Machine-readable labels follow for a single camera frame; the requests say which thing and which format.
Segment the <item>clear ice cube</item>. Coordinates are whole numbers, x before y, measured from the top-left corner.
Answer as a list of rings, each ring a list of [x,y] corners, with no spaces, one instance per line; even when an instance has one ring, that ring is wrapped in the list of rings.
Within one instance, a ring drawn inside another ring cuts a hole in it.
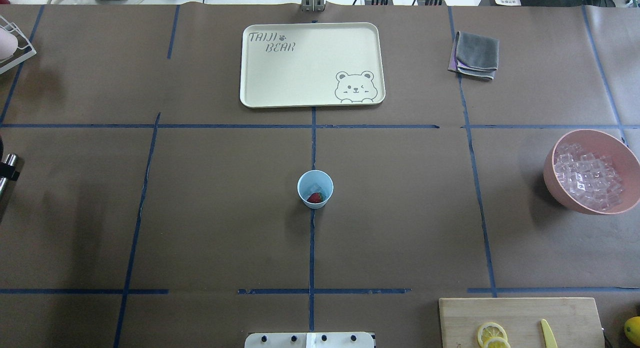
[[[309,187],[308,192],[310,195],[313,195],[315,193],[320,193],[321,195],[323,195],[324,189],[323,189],[323,186],[320,184],[313,184]]]

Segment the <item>red strawberry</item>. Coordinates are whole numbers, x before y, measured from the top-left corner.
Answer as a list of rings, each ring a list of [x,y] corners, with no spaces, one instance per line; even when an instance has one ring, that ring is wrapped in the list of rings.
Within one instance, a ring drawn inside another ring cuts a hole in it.
[[[314,193],[311,193],[311,195],[306,199],[306,202],[318,204],[318,203],[324,202],[325,200],[326,199],[322,194],[322,192],[314,192]]]

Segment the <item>pink cup on rack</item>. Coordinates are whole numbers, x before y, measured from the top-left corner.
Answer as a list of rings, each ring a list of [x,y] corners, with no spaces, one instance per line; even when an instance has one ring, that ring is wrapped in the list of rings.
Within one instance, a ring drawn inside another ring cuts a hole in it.
[[[0,28],[0,59],[5,60],[11,57],[18,49],[18,38],[13,32]]]

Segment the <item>light blue plastic cup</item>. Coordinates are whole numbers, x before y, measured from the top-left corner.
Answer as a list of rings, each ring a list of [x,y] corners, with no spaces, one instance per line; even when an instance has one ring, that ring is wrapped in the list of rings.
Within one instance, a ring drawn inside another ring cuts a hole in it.
[[[318,204],[308,203],[307,198],[310,196],[309,187],[313,184],[320,184],[324,189],[325,201]],[[297,193],[304,204],[311,209],[320,209],[324,207],[334,192],[334,183],[331,177],[321,170],[310,170],[302,174],[297,183]]]

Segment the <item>pile of ice cubes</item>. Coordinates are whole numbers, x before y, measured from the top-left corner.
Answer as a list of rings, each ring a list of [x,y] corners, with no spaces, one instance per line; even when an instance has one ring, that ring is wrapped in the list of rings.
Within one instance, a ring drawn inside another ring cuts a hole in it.
[[[553,168],[562,188],[584,206],[606,212],[622,203],[623,180],[611,157],[563,143],[554,151]]]

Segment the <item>cream bear serving tray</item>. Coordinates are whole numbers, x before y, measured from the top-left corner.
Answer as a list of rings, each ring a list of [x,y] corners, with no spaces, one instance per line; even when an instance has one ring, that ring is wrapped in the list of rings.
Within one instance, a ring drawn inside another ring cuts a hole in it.
[[[372,23],[254,24],[242,37],[239,98],[246,107],[377,105],[386,98]]]

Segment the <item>grey folded cloth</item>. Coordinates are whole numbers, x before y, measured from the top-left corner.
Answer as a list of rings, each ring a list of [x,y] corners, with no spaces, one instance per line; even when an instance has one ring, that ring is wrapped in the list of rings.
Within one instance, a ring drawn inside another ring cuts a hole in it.
[[[459,73],[482,80],[492,80],[499,67],[499,43],[496,38],[457,31]]]

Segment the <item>lemon slices row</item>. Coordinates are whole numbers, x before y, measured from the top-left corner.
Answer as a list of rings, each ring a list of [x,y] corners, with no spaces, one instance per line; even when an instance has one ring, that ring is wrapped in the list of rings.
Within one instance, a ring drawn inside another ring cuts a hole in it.
[[[494,322],[486,322],[478,327],[477,344],[479,348],[510,348],[505,329]]]

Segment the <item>yellow plastic knife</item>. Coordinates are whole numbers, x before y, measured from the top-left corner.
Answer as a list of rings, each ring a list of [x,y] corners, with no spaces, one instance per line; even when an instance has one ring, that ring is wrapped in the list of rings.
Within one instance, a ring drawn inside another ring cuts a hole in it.
[[[542,337],[546,348],[558,348],[557,341],[555,339],[553,330],[551,329],[549,322],[546,319],[541,319]]]

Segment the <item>wooden cutting board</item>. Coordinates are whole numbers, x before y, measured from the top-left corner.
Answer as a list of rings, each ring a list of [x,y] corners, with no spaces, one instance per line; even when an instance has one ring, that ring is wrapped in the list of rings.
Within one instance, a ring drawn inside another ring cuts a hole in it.
[[[487,322],[505,329],[512,348],[544,348],[541,320],[547,320],[560,348],[603,348],[593,298],[440,298],[444,348],[478,348],[478,328]]]

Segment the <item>pink bowl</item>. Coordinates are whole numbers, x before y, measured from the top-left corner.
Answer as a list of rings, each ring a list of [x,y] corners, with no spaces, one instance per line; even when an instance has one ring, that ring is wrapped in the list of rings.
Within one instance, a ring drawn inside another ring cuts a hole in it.
[[[609,158],[612,168],[621,179],[622,192],[619,203],[610,205],[605,211],[581,202],[570,194],[569,187],[563,187],[560,173],[555,164],[560,162],[560,148],[563,145],[579,145],[586,154],[600,154],[602,159]],[[558,139],[549,151],[542,177],[549,193],[564,207],[588,215],[617,215],[631,211],[639,204],[639,160],[619,139],[594,129],[578,129],[567,132]]]

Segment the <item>yellow lemon bottom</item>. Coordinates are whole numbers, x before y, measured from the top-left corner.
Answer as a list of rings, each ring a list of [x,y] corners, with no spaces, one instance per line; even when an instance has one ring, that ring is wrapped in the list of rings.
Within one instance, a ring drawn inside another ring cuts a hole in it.
[[[640,346],[640,316],[627,319],[623,326],[627,340],[636,347]]]

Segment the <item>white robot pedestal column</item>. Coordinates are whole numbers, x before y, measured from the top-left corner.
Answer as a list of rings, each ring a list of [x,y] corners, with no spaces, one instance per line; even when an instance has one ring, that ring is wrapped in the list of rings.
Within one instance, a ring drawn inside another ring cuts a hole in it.
[[[245,348],[375,348],[374,334],[368,332],[288,332],[254,333]]]

